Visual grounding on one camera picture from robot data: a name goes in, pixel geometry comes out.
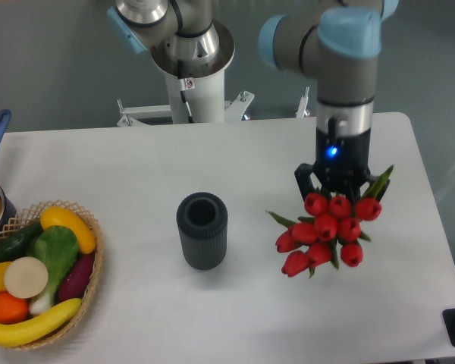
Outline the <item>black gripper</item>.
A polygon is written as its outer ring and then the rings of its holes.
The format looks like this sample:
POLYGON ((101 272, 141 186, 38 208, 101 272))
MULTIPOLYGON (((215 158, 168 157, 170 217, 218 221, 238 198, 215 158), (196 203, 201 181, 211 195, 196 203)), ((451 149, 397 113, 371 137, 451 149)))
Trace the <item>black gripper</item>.
MULTIPOLYGON (((369 146, 371 129, 356 136, 330 140, 318 128, 315 132, 315 163, 302 163, 294 172, 300 194, 305 199, 316 188, 311 176, 315 173, 321 185, 348 199, 360 198, 361 186, 369 180, 369 146)), ((380 202, 388 188, 390 175, 383 173, 369 185, 361 199, 373 198, 380 202)))

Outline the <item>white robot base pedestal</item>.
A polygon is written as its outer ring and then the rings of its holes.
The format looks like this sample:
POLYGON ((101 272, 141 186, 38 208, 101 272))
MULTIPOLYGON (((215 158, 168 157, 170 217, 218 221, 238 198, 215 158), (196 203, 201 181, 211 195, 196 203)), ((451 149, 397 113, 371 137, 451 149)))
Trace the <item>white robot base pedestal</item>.
POLYGON ((217 20, 200 35, 173 35, 150 50, 175 124, 224 121, 224 72, 234 52, 231 32, 217 20))

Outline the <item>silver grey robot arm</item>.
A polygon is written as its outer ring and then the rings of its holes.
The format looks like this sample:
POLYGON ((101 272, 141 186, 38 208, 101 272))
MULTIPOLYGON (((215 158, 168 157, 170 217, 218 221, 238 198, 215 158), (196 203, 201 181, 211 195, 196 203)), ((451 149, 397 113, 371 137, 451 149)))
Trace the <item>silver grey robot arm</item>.
MULTIPOLYGON (((261 59, 318 84, 315 161, 295 172, 302 195, 314 191, 317 178, 323 191, 351 201, 383 197, 390 175, 371 174, 369 143, 381 24, 396 8, 395 1, 321 1, 263 24, 261 59)), ((234 40, 210 1, 116 1, 107 15, 119 39, 136 53, 149 52, 165 75, 174 123, 228 119, 234 107, 224 100, 224 72, 234 40)))

